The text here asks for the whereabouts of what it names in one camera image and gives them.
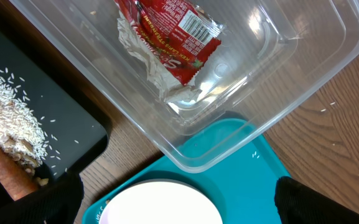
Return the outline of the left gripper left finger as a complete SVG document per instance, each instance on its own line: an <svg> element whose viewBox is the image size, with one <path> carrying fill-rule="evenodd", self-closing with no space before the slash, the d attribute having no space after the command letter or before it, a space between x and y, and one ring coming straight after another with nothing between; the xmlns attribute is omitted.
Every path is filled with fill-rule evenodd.
<svg viewBox="0 0 359 224"><path fill-rule="evenodd" d="M0 208L0 224L71 224L76 219L83 197L80 176L65 174L52 185Z"/></svg>

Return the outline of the rice and peanut scraps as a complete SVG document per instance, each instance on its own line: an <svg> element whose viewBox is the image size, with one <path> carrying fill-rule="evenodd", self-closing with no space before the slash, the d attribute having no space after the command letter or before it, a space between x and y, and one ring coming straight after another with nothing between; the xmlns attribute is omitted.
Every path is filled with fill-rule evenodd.
<svg viewBox="0 0 359 224"><path fill-rule="evenodd" d="M0 149L39 185L46 185L50 178L38 174L41 167L49 170L52 179L73 170L63 163L57 135L46 129L45 118L36 117L29 106L33 101L24 82L0 63Z"/></svg>

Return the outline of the orange carrot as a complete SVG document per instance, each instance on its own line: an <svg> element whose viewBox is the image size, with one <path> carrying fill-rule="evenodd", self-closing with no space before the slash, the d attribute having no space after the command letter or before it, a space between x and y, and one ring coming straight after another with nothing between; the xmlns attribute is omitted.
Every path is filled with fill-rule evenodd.
<svg viewBox="0 0 359 224"><path fill-rule="evenodd" d="M13 200L36 192L39 186L0 149L0 183Z"/></svg>

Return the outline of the clear plastic bin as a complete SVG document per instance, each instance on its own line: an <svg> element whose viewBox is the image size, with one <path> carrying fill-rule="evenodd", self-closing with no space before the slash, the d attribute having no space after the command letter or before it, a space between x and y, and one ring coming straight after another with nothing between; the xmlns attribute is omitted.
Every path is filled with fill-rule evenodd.
<svg viewBox="0 0 359 224"><path fill-rule="evenodd" d="M119 41L115 1L14 6L177 167L203 172L304 102L359 54L359 1L190 1L223 24L191 79L197 100L165 103Z"/></svg>

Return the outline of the teal plastic tray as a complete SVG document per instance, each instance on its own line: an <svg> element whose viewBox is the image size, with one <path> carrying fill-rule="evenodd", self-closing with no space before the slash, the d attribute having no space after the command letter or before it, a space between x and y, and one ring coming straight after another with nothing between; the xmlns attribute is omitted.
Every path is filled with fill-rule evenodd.
<svg viewBox="0 0 359 224"><path fill-rule="evenodd" d="M205 194L224 223L280 223L274 203L277 180L289 173L263 136L258 136L208 170L191 174L162 156L86 209L82 223L98 223L108 200L133 184L178 180Z"/></svg>

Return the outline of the black waste tray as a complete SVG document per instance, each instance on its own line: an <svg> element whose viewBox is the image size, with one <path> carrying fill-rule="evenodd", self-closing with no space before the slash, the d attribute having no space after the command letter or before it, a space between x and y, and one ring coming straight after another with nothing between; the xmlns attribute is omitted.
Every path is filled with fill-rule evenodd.
<svg viewBox="0 0 359 224"><path fill-rule="evenodd" d="M29 44L16 40L6 28L0 27L0 63L16 77L23 77L24 88L32 103L36 117L45 118L46 129L55 133L62 151L63 163L80 173L106 148L108 136L105 128L74 100L68 87L56 82L59 71L37 54ZM38 174L52 179L47 168Z"/></svg>

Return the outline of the red snack wrapper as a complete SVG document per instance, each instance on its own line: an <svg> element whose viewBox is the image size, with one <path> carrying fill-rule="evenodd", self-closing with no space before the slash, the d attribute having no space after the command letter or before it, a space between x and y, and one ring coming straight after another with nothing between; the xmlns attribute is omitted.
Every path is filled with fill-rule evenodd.
<svg viewBox="0 0 359 224"><path fill-rule="evenodd" d="M183 86L221 44L223 24L187 0L115 0L138 37Z"/></svg>

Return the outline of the large pink plate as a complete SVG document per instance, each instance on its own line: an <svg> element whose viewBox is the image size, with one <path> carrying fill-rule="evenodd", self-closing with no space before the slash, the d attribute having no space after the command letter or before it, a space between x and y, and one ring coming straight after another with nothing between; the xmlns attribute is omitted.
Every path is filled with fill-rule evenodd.
<svg viewBox="0 0 359 224"><path fill-rule="evenodd" d="M214 203L196 188L174 180L134 184L114 196L100 223L223 224Z"/></svg>

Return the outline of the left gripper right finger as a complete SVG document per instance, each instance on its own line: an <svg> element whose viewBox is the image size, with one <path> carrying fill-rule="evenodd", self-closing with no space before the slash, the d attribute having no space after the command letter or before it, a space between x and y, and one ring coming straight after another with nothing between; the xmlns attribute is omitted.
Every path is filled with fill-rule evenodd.
<svg viewBox="0 0 359 224"><path fill-rule="evenodd" d="M274 203L282 224L359 224L359 214L306 185L283 176Z"/></svg>

